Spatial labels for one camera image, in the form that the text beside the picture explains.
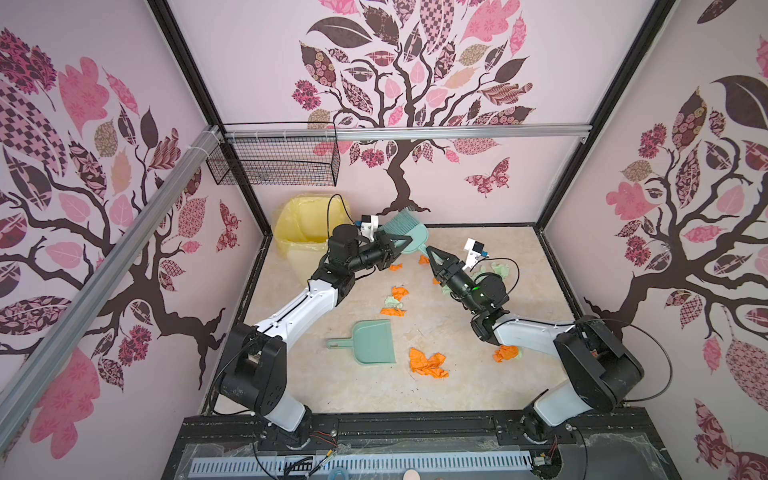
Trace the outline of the green hand brush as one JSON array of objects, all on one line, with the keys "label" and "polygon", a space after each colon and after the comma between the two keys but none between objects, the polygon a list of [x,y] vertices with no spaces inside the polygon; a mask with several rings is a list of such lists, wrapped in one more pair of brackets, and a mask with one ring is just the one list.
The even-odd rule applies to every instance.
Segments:
[{"label": "green hand brush", "polygon": [[388,239],[389,234],[408,235],[413,239],[408,247],[396,248],[402,251],[402,255],[419,253],[425,256],[425,247],[429,246],[429,230],[410,210],[400,211],[392,219],[386,221],[380,229]]}]

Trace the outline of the green dustpan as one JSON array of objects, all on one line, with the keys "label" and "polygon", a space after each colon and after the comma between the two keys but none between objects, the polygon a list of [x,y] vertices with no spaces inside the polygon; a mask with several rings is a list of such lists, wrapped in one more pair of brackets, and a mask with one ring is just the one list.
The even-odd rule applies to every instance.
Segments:
[{"label": "green dustpan", "polygon": [[326,341],[329,350],[352,351],[361,365],[388,365],[396,362],[391,323],[389,320],[357,322],[349,338]]}]

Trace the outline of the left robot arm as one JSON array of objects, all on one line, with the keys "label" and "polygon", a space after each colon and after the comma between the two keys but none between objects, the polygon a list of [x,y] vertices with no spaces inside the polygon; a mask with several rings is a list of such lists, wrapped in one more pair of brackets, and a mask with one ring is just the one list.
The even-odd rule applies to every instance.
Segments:
[{"label": "left robot arm", "polygon": [[300,294],[256,325],[234,327],[212,383],[215,394],[275,427],[284,443],[305,445],[312,412],[286,392],[291,347],[348,296],[363,271],[388,269],[414,244],[412,237],[384,228],[367,238],[352,224],[336,226]]}]

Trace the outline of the orange scrap near right arm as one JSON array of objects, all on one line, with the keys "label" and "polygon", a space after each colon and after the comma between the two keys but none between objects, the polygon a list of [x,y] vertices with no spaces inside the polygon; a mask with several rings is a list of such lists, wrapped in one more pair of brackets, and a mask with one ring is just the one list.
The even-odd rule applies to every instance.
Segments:
[{"label": "orange scrap near right arm", "polygon": [[521,356],[522,351],[517,346],[500,346],[494,353],[493,359],[497,363],[517,359]]}]

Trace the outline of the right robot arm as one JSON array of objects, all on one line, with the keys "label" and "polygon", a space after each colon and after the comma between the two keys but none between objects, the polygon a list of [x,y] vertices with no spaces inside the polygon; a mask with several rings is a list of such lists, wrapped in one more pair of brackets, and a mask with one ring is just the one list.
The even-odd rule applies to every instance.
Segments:
[{"label": "right robot arm", "polygon": [[566,379],[522,410],[521,431],[529,442],[545,443],[558,427],[585,412],[611,412],[643,379],[641,363],[604,320],[584,317],[554,324],[520,318],[505,308],[509,292],[500,275],[473,277],[454,254],[432,246],[423,253],[439,285],[472,314],[470,325],[479,340],[532,350],[560,362]]}]

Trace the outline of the orange green scrap pile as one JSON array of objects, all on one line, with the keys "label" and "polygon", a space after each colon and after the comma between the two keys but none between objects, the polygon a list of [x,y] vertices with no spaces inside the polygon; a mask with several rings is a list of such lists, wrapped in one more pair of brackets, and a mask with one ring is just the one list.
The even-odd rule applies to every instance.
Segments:
[{"label": "orange green scrap pile", "polygon": [[406,310],[402,300],[409,295],[405,287],[393,287],[391,294],[386,297],[384,307],[380,310],[381,315],[392,317],[404,317]]}]

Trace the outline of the green scrap right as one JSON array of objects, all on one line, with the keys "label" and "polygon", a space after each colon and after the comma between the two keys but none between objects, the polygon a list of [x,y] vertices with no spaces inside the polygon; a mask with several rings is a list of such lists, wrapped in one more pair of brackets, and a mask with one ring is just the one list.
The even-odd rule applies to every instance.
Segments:
[{"label": "green scrap right", "polygon": [[491,263],[492,271],[499,275],[502,279],[506,279],[510,274],[510,267],[506,263]]}]

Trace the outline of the yellow-lined trash bin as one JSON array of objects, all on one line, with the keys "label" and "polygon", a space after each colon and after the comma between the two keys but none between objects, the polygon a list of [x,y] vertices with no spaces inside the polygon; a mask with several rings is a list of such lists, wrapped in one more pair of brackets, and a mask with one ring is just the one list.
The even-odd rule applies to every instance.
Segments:
[{"label": "yellow-lined trash bin", "polygon": [[274,239],[300,283],[318,268],[333,229],[350,223],[339,195],[302,194],[283,205],[273,228]]}]

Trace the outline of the large orange paper scrap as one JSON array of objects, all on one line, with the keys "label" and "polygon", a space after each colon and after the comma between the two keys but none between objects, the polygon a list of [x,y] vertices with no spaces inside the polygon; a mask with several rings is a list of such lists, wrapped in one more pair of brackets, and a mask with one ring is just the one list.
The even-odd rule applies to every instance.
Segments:
[{"label": "large orange paper scrap", "polygon": [[411,348],[409,350],[409,367],[412,373],[429,376],[435,379],[449,377],[449,372],[443,369],[446,357],[441,353],[427,357],[422,351]]}]

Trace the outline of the aluminium rail back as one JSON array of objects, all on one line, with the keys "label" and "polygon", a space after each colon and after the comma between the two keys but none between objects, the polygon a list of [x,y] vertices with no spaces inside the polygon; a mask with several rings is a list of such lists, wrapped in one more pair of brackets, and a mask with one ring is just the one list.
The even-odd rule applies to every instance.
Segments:
[{"label": "aluminium rail back", "polygon": [[319,141],[335,139],[338,141],[381,141],[381,140],[438,140],[461,138],[538,138],[538,137],[576,137],[587,138],[592,130],[588,124],[520,124],[520,125],[472,125],[472,126],[442,126],[442,127],[392,127],[392,128],[338,128],[331,124],[329,128],[286,129],[286,124],[277,128],[255,129],[255,124],[249,124],[250,130],[240,129],[225,134],[227,139],[267,139],[289,138],[310,139]]}]

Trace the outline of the aluminium rail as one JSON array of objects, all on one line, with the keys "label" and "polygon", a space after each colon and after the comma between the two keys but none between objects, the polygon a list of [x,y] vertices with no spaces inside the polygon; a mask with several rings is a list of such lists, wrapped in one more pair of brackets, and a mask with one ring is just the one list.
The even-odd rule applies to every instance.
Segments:
[{"label": "aluminium rail", "polygon": [[286,124],[277,128],[255,129],[255,124],[249,124],[250,130],[240,129],[225,134],[227,139],[267,139],[289,138],[310,139],[319,141],[335,139],[338,141],[381,141],[381,140],[438,140],[461,138],[538,138],[538,137],[576,137],[587,138],[592,130],[588,124],[520,124],[520,125],[472,125],[472,126],[442,126],[442,127],[392,127],[392,128],[338,128],[331,124],[329,128],[286,129]]},{"label": "aluminium rail", "polygon": [[163,186],[106,255],[102,266],[79,290],[63,317],[45,335],[1,392],[2,449],[6,449],[15,437],[142,248],[147,245],[165,214],[170,212],[188,181],[220,140],[221,128],[217,125],[208,125],[200,132],[184,151],[182,164],[166,177]]}]

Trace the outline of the black base frame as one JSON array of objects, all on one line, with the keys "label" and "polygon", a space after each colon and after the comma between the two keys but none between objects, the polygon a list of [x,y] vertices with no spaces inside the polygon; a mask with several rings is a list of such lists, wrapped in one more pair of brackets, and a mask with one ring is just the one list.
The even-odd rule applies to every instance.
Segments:
[{"label": "black base frame", "polygon": [[288,471],[271,479],[678,479],[680,473],[649,415],[639,407],[585,413],[543,444],[521,431],[513,410],[420,413],[327,413],[312,418],[309,441],[290,447],[276,428],[247,415],[189,417],[162,476],[188,479],[196,458],[527,451],[529,471],[347,475]]}]

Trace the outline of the aluminium rail left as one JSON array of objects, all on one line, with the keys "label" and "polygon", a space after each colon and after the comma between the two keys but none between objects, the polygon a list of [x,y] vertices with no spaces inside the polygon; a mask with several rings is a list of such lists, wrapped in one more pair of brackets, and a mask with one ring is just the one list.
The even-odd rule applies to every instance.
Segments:
[{"label": "aluminium rail left", "polygon": [[79,290],[63,317],[45,335],[1,392],[2,449],[6,449],[15,437],[142,248],[147,245],[165,214],[170,212],[188,181],[220,140],[221,128],[217,125],[208,125],[200,132],[184,151],[182,164],[166,177],[163,186],[106,255],[102,266]]}]

